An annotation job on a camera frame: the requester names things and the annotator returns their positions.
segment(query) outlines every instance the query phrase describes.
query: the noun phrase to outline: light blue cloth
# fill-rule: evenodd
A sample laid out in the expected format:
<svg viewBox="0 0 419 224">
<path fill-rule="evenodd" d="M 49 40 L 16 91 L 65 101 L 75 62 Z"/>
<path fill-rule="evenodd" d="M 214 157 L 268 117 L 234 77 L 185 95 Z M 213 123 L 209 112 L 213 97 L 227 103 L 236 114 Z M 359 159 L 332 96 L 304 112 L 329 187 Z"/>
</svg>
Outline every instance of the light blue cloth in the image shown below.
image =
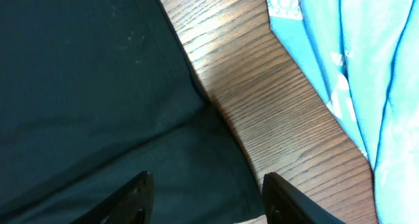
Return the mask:
<svg viewBox="0 0 419 224">
<path fill-rule="evenodd" d="M 416 0 L 267 0 L 282 45 L 374 171 L 381 223 L 419 221 Z"/>
</svg>

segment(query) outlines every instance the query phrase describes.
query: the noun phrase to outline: wooden surface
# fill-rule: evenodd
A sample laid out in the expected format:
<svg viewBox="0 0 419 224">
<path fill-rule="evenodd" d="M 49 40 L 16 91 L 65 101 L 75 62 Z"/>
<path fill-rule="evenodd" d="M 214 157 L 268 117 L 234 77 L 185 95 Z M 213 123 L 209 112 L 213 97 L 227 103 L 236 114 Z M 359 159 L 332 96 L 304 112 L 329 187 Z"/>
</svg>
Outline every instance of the wooden surface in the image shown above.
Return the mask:
<svg viewBox="0 0 419 224">
<path fill-rule="evenodd" d="M 259 184 L 277 172 L 347 223 L 376 223 L 371 170 L 270 31 L 265 0 L 161 0 Z"/>
</svg>

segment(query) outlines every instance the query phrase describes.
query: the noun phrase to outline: white print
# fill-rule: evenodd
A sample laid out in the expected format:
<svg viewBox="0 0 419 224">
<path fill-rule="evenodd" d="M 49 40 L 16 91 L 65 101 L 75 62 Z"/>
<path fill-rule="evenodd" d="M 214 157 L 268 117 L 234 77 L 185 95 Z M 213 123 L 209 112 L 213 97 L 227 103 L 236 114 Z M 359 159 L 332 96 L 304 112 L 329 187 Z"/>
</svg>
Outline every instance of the white print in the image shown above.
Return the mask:
<svg viewBox="0 0 419 224">
<path fill-rule="evenodd" d="M 353 54 L 352 51 L 349 50 L 345 50 L 345 57 L 347 58 L 352 58 Z M 341 53 L 336 53 L 336 52 L 330 52 L 330 56 L 332 57 L 332 61 L 333 63 L 335 63 L 335 65 L 342 67 L 345 65 L 346 61 L 345 61 L 345 57 L 343 56 L 343 54 Z"/>
<path fill-rule="evenodd" d="M 266 0 L 271 17 L 302 20 L 299 0 Z"/>
<path fill-rule="evenodd" d="M 356 115 L 354 110 L 354 105 L 352 103 L 352 99 L 349 93 L 349 84 L 348 80 L 343 74 L 338 75 L 338 83 L 335 89 L 332 91 L 330 95 L 330 101 L 326 104 L 326 107 L 329 111 L 338 119 L 342 119 L 342 110 L 340 107 L 339 102 L 339 95 L 343 95 L 345 97 L 346 109 L 352 121 L 356 122 Z"/>
<path fill-rule="evenodd" d="M 360 151 L 361 151 L 361 154 L 365 157 L 365 158 L 367 158 L 368 159 L 368 154 L 367 154 L 367 152 L 365 151 L 365 150 L 363 150 L 363 149 L 359 149 Z"/>
<path fill-rule="evenodd" d="M 348 106 L 349 115 L 351 115 L 351 120 L 356 122 L 356 116 L 354 111 L 354 105 L 351 98 L 346 98 L 346 106 Z"/>
</svg>

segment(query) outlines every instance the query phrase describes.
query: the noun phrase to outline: dark green pants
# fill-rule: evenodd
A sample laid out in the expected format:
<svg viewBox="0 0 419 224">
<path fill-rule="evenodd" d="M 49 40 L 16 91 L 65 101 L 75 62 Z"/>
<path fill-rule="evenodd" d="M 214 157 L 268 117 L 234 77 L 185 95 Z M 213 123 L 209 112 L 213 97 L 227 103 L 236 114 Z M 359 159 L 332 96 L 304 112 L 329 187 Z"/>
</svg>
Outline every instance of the dark green pants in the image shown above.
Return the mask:
<svg viewBox="0 0 419 224">
<path fill-rule="evenodd" d="M 263 213 L 158 0 L 0 0 L 0 223 L 69 223 L 143 170 L 152 223 Z"/>
</svg>

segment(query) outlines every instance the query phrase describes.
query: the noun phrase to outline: wooden table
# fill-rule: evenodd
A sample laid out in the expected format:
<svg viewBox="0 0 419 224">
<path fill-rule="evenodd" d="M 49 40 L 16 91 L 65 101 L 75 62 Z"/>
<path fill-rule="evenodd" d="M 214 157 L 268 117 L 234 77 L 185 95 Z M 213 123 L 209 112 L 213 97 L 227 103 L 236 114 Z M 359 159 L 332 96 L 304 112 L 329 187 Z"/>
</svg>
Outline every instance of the wooden table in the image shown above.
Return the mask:
<svg viewBox="0 0 419 224">
<path fill-rule="evenodd" d="M 371 169 L 269 27 L 265 0 L 161 0 L 259 184 L 277 172 L 347 223 L 376 223 Z"/>
</svg>

